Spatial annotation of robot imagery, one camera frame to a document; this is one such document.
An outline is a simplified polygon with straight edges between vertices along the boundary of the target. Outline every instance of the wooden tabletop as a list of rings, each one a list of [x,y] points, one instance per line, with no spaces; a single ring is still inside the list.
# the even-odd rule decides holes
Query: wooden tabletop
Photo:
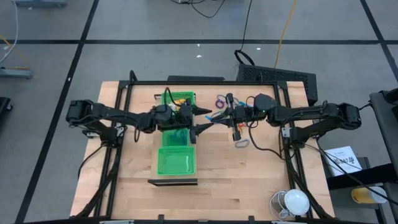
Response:
[[[130,112],[149,111],[155,104],[154,94],[161,94],[166,86],[133,86]],[[274,97],[271,86],[214,86],[171,85],[171,91],[193,91],[199,107],[218,111],[218,94],[232,93],[244,101],[259,93]],[[292,107],[308,106],[302,82],[288,82]],[[98,102],[114,106],[118,82],[103,82]],[[207,123],[204,116],[195,118],[196,124]],[[311,121],[296,122],[308,126]],[[252,130],[259,147],[278,151],[278,128],[262,121]],[[235,148],[231,130],[213,125],[199,135],[196,145],[197,186],[156,187],[147,182],[151,177],[154,148],[159,148],[161,135],[141,133],[134,142],[134,128],[126,131],[123,144],[118,183],[116,187],[113,219],[157,219],[159,214],[168,220],[275,220],[269,211],[269,200],[281,189],[289,189],[285,162],[270,152],[259,151],[252,144]],[[242,139],[248,138],[243,128]],[[307,144],[317,146],[315,140]],[[89,139],[85,156],[100,145],[99,139]],[[330,194],[319,152],[310,147],[301,150],[308,189],[330,215],[334,215]],[[81,170],[71,215],[80,212],[96,192],[101,176],[105,150],[91,158]],[[108,191],[104,194],[101,214],[105,214]]]

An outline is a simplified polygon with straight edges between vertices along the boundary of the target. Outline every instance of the white paper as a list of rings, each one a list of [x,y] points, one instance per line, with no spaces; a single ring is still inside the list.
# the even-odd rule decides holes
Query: white paper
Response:
[[[341,147],[337,149],[329,149],[325,150],[325,152],[347,173],[352,173],[362,170],[362,167],[359,164],[351,146]],[[325,159],[334,177],[344,174],[343,171],[341,171],[336,166],[336,164],[334,164],[329,158],[326,157]]]

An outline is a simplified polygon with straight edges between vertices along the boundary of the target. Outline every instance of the gray floor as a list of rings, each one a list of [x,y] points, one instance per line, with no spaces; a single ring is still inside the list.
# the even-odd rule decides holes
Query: gray floor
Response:
[[[21,39],[74,39],[81,36],[92,0],[70,0],[63,9],[20,9]],[[368,0],[385,39],[398,39],[395,0]],[[247,39],[278,39],[290,10],[289,1],[254,0]],[[198,6],[213,13],[218,1]],[[170,1],[100,0],[88,39],[240,39],[249,1],[228,0],[212,19],[199,16],[190,6]],[[0,2],[0,34],[14,38],[14,11]],[[301,0],[286,39],[376,40],[360,1]],[[12,223],[43,145],[76,45],[19,45],[35,72],[31,80],[0,79],[0,96],[12,98],[14,110],[0,135],[0,223]],[[73,99],[96,100],[101,82],[128,77],[133,69],[139,80],[165,80],[169,75],[221,76],[234,80],[238,63],[233,44],[85,45],[66,104]],[[398,58],[398,45],[389,45]],[[257,65],[272,67],[277,45],[246,44],[244,51]],[[12,54],[2,66],[19,66]],[[397,81],[379,45],[283,45],[278,68],[317,74],[319,103],[367,103],[368,95],[397,87]],[[26,221],[67,218],[76,187],[76,172],[86,138],[70,129],[67,107],[58,122],[42,175]],[[321,139],[324,148],[350,145],[372,166],[389,162],[377,122],[370,108],[361,112],[363,127],[336,130]],[[335,207],[343,220],[376,222],[371,210]]]

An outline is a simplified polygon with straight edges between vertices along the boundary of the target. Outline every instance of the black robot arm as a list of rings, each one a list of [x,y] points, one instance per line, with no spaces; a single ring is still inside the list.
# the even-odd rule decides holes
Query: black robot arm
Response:
[[[283,126],[289,121],[318,119],[319,122],[305,128],[282,129],[284,137],[290,138],[290,142],[298,147],[303,147],[308,138],[312,136],[322,136],[337,128],[354,130],[361,126],[359,109],[347,103],[337,105],[324,102],[321,106],[287,108],[276,106],[275,101],[270,96],[258,94],[254,97],[253,107],[239,105],[234,108],[231,93],[226,95],[226,101],[228,107],[225,112],[214,117],[211,122],[233,127],[235,130],[233,139],[235,141],[241,139],[237,124],[247,124],[263,119],[267,119],[267,122],[273,127]]]
[[[88,133],[98,134],[101,140],[106,141],[110,146],[117,144],[118,129],[107,127],[100,121],[102,119],[131,125],[138,131],[147,134],[153,133],[156,129],[168,131],[188,128],[191,143],[196,144],[196,136],[212,126],[213,123],[194,126],[193,116],[210,112],[211,110],[192,105],[189,100],[182,103],[178,111],[172,111],[169,105],[159,105],[152,107],[147,113],[139,114],[125,112],[90,100],[72,100],[66,121],[70,126],[83,127],[85,135]]]

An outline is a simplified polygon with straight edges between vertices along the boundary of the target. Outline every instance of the yellow cable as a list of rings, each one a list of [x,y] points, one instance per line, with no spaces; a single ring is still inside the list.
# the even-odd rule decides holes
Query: yellow cable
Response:
[[[290,19],[292,18],[294,9],[296,8],[296,3],[297,3],[297,0],[294,0],[294,1],[293,1],[293,6],[292,6],[292,8],[291,8],[291,10],[290,10],[290,13],[289,13],[289,17],[288,17],[287,20],[286,20],[285,28],[284,28],[284,30],[282,31],[282,36],[280,37],[280,40],[279,40],[278,52],[276,53],[276,60],[275,60],[274,68],[276,68],[276,65],[278,64],[278,58],[279,58],[280,47],[282,46],[282,41],[283,41],[283,39],[284,39],[284,35],[285,35],[286,28],[287,28],[287,26],[289,26]]]
[[[12,47],[12,45],[7,41],[5,37],[0,35],[0,38],[2,38],[2,40],[8,45],[8,47]],[[10,69],[25,69],[25,70],[30,69],[29,61],[26,59],[26,57],[20,51],[18,51],[18,49],[15,49],[15,51],[17,52],[18,56],[24,61],[24,63],[28,65],[28,67],[11,67]]]

